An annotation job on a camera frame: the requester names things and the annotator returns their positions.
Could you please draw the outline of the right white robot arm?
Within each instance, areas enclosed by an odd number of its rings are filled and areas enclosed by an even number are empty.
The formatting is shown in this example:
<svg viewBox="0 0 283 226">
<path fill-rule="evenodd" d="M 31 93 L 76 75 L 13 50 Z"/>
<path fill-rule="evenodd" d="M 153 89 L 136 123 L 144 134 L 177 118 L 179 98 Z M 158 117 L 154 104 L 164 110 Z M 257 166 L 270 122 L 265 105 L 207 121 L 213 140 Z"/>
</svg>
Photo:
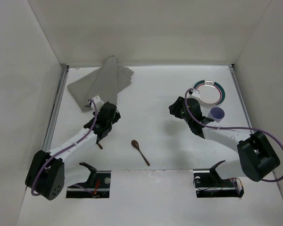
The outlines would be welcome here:
<svg viewBox="0 0 283 226">
<path fill-rule="evenodd" d="M 215 141 L 238 154 L 238 160 L 222 160 L 210 168 L 219 179 L 248 177 L 258 182 L 280 165 L 280 159 L 264 133 L 209 128 L 215 122 L 202 115 L 196 99 L 178 97 L 168 109 L 171 115 L 183 119 L 194 135 Z"/>
</svg>

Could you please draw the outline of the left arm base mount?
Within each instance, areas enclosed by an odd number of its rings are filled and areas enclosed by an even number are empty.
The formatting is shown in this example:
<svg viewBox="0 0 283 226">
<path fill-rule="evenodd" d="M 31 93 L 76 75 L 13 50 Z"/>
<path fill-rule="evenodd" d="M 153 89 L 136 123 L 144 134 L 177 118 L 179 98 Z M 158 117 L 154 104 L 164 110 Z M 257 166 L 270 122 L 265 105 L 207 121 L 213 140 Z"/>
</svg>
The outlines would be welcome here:
<svg viewBox="0 0 283 226">
<path fill-rule="evenodd" d="M 111 171 L 98 171 L 93 166 L 81 162 L 66 169 L 66 198 L 108 198 L 110 182 Z"/>
</svg>

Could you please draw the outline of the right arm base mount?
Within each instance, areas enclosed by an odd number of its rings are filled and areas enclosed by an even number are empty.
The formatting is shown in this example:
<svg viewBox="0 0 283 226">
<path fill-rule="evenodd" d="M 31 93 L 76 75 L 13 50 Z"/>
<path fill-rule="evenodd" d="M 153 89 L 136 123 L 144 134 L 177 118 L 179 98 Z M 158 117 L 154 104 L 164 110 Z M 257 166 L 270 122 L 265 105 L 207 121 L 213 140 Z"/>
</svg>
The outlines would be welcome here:
<svg viewBox="0 0 283 226">
<path fill-rule="evenodd" d="M 224 161 L 220 161 L 209 169 L 193 171 L 193 186 L 197 198 L 242 198 L 244 195 L 243 183 L 239 178 L 221 179 L 216 168 Z"/>
</svg>

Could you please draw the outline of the white plate green rim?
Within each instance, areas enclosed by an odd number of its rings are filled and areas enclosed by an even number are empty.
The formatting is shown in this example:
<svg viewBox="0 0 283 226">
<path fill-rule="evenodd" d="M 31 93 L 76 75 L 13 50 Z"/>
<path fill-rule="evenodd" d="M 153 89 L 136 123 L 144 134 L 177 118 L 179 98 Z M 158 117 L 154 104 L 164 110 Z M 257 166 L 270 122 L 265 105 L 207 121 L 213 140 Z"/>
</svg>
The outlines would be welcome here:
<svg viewBox="0 0 283 226">
<path fill-rule="evenodd" d="M 200 92 L 199 103 L 205 107 L 221 105 L 225 100 L 225 90 L 216 81 L 200 80 L 193 86 Z"/>
</svg>

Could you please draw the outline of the aluminium table rail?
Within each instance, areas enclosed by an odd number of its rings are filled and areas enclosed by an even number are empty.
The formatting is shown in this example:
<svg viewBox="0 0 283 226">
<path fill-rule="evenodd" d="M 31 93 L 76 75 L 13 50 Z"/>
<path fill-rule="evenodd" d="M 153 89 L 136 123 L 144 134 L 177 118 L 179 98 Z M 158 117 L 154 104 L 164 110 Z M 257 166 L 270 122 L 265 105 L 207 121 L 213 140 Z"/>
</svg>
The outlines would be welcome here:
<svg viewBox="0 0 283 226">
<path fill-rule="evenodd" d="M 62 97 L 63 97 L 65 85 L 66 85 L 67 75 L 69 71 L 69 66 L 67 64 L 60 64 L 60 66 L 61 66 L 61 75 L 60 75 L 58 88 L 57 88 L 54 104 L 53 104 L 51 115 L 50 115 L 50 121 L 49 121 L 47 131 L 46 131 L 46 136 L 45 136 L 43 146 L 42 146 L 43 151 L 48 151 L 51 146 L 52 137 L 54 134 L 54 130 L 55 130 L 55 126 L 56 126 L 56 122 L 58 118 L 58 113 L 59 113 L 59 109 L 60 109 L 60 105 L 61 105 L 61 101 L 62 101 Z"/>
<path fill-rule="evenodd" d="M 240 100 L 240 103 L 242 105 L 242 109 L 243 109 L 244 115 L 245 115 L 246 120 L 247 120 L 247 124 L 248 124 L 248 126 L 250 128 L 252 128 L 252 124 L 250 122 L 250 118 L 249 118 L 249 115 L 248 115 L 248 112 L 247 112 L 247 108 L 246 108 L 246 105 L 244 103 L 244 100 L 243 100 L 243 97 L 242 97 L 242 94 L 241 94 L 241 90 L 240 90 L 240 87 L 239 87 L 239 84 L 238 84 L 238 81 L 237 81 L 237 78 L 236 78 L 236 74 L 235 74 L 235 71 L 234 71 L 234 65 L 231 64 L 228 67 L 229 67 L 229 70 L 230 70 L 230 73 L 231 73 L 231 76 L 232 76 L 232 79 L 233 79 L 236 91 L 238 93 L 239 100 Z"/>
</svg>

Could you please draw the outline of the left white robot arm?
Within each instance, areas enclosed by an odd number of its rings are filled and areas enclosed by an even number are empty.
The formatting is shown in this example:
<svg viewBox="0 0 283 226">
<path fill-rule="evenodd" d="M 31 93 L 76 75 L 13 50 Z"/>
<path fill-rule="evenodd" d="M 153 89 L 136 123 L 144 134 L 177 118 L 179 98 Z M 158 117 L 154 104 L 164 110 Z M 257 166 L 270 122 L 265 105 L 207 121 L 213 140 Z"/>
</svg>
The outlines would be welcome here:
<svg viewBox="0 0 283 226">
<path fill-rule="evenodd" d="M 97 145 L 121 118 L 117 106 L 105 102 L 102 105 L 90 100 L 94 106 L 93 118 L 71 139 L 49 151 L 39 150 L 33 157 L 25 179 L 32 196 L 42 196 L 51 201 L 64 187 L 75 186 L 87 191 L 98 185 L 97 170 L 83 160 L 75 162 L 84 150 Z"/>
</svg>

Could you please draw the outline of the purple plastic cup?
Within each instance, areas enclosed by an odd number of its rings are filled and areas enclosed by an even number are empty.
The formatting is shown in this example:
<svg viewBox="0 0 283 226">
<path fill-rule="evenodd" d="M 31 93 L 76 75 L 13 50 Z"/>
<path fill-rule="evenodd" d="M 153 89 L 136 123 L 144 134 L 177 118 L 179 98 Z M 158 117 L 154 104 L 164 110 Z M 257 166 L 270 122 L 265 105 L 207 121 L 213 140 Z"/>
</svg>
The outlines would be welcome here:
<svg viewBox="0 0 283 226">
<path fill-rule="evenodd" d="M 220 107 L 212 107 L 208 113 L 208 118 L 219 123 L 225 117 L 225 112 Z"/>
</svg>

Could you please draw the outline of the left aluminium table rail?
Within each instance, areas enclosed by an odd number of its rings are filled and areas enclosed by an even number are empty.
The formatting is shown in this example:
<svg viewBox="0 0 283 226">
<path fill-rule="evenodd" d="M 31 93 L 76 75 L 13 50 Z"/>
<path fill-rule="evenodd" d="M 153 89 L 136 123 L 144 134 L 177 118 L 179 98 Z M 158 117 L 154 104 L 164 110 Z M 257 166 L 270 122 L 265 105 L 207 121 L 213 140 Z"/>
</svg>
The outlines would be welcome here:
<svg viewBox="0 0 283 226">
<path fill-rule="evenodd" d="M 69 66 L 67 64 L 60 64 L 60 66 L 61 66 L 61 75 L 60 75 L 58 88 L 57 88 L 54 104 L 53 104 L 51 115 L 50 115 L 50 121 L 49 121 L 47 131 L 46 131 L 46 136 L 45 136 L 43 146 L 42 146 L 43 151 L 48 151 L 51 146 L 52 137 L 54 134 L 54 130 L 55 130 L 55 126 L 56 126 L 56 122 L 58 118 L 58 113 L 59 113 L 59 109 L 60 109 L 60 105 L 61 105 L 61 101 L 62 101 L 62 97 L 63 97 L 65 85 L 66 85 L 67 75 L 69 71 Z"/>
</svg>

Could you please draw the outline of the grey cloth placemat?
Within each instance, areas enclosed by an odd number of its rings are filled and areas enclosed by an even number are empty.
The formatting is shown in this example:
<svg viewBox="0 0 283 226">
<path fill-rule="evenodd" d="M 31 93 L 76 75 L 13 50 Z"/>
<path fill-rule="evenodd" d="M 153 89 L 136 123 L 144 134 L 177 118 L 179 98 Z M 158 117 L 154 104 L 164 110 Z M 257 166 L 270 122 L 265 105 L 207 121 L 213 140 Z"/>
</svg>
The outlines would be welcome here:
<svg viewBox="0 0 283 226">
<path fill-rule="evenodd" d="M 104 61 L 102 67 L 70 83 L 67 89 L 82 112 L 87 112 L 92 109 L 88 100 L 96 96 L 104 103 L 117 105 L 118 93 L 131 85 L 133 74 L 134 71 L 111 56 Z"/>
</svg>

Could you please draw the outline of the brown wooden spoon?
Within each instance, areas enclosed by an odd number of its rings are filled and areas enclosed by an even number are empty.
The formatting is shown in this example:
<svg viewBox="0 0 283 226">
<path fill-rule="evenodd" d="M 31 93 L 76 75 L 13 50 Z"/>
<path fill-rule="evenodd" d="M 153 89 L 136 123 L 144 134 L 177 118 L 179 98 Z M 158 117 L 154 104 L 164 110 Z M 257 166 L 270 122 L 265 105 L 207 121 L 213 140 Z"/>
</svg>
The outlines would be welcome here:
<svg viewBox="0 0 283 226">
<path fill-rule="evenodd" d="M 147 158 L 144 156 L 144 154 L 141 152 L 140 147 L 139 147 L 139 143 L 136 140 L 132 140 L 131 141 L 131 145 L 139 151 L 139 153 L 141 154 L 142 158 L 144 159 L 145 163 L 150 166 L 149 161 L 147 160 Z"/>
</svg>

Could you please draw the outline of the right aluminium table rail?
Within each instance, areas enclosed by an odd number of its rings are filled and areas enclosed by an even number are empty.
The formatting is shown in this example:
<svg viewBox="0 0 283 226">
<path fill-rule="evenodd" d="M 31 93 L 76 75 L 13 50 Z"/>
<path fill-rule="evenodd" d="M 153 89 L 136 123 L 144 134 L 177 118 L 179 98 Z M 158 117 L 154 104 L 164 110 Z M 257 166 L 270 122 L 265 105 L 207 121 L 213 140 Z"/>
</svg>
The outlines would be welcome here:
<svg viewBox="0 0 283 226">
<path fill-rule="evenodd" d="M 238 81 L 237 81 L 237 78 L 236 78 L 236 74 L 235 74 L 235 71 L 234 71 L 234 65 L 231 64 L 228 67 L 229 67 L 229 70 L 230 70 L 230 73 L 231 73 L 231 76 L 232 76 L 232 79 L 233 79 L 236 91 L 238 93 L 239 100 L 240 100 L 240 103 L 242 105 L 242 109 L 243 109 L 244 115 L 245 115 L 246 120 L 247 120 L 247 124 L 248 124 L 248 126 L 250 128 L 252 128 L 252 124 L 250 122 L 250 118 L 249 118 L 249 115 L 248 115 L 248 112 L 247 112 L 247 108 L 246 108 L 246 105 L 244 103 L 244 100 L 243 100 L 243 97 L 242 97 L 242 94 L 241 94 L 241 90 L 240 90 L 240 87 L 239 87 L 239 84 L 238 84 Z"/>
</svg>

